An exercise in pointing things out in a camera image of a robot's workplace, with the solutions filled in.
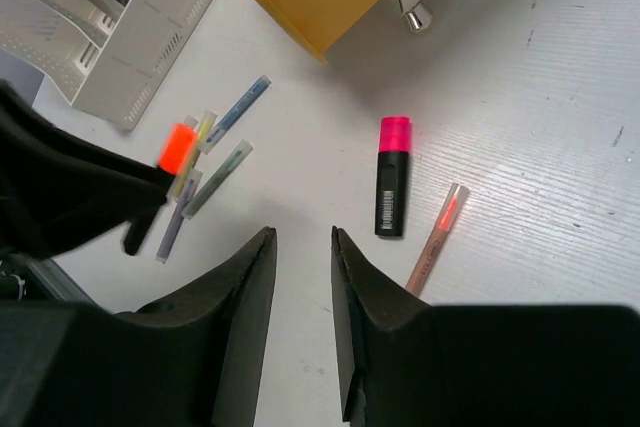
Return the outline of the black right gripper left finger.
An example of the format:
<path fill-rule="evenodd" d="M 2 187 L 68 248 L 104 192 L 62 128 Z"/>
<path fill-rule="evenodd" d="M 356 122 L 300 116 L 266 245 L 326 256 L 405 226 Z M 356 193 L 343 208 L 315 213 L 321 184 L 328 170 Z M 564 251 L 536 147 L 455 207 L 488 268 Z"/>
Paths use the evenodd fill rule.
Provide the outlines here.
<path fill-rule="evenodd" d="M 277 234 L 135 312 L 1 305 L 5 426 L 250 426 L 274 293 Z"/>

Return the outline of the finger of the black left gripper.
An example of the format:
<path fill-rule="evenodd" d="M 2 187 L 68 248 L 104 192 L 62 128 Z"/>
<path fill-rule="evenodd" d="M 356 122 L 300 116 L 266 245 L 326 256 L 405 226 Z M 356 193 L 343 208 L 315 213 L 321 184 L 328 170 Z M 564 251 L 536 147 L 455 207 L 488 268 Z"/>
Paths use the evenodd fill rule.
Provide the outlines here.
<path fill-rule="evenodd" d="M 154 167 L 57 128 L 1 84 L 3 255 L 69 252 L 163 200 Z"/>

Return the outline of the pink cap black highlighter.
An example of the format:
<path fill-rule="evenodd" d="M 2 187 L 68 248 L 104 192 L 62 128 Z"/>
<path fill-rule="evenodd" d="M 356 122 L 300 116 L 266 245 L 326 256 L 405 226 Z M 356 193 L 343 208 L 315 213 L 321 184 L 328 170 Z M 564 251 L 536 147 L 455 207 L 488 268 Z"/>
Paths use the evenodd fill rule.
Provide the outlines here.
<path fill-rule="evenodd" d="M 375 235 L 401 238 L 410 170 L 412 123 L 409 117 L 381 120 L 375 190 Z"/>

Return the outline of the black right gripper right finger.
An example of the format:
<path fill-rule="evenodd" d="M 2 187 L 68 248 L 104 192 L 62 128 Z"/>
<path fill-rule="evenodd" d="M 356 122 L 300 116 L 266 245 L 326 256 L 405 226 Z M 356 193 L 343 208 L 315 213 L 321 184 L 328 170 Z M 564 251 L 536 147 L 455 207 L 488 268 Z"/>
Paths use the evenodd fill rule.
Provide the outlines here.
<path fill-rule="evenodd" d="M 616 305 L 429 305 L 340 228 L 331 284 L 352 426 L 635 426 L 639 315 Z"/>

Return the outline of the orange cap black highlighter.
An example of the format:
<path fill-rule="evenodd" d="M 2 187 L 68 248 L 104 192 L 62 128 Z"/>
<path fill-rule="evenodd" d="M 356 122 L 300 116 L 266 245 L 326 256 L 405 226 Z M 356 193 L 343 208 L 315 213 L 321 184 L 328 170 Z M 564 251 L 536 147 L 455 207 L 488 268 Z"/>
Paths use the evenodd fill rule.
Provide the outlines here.
<path fill-rule="evenodd" d="M 183 122 L 173 125 L 154 167 L 155 182 L 164 194 L 164 200 L 157 207 L 148 209 L 131 221 L 122 239 L 122 247 L 127 255 L 138 254 L 160 208 L 166 203 L 169 188 L 181 172 L 197 140 L 197 123 L 194 117 L 187 116 Z"/>

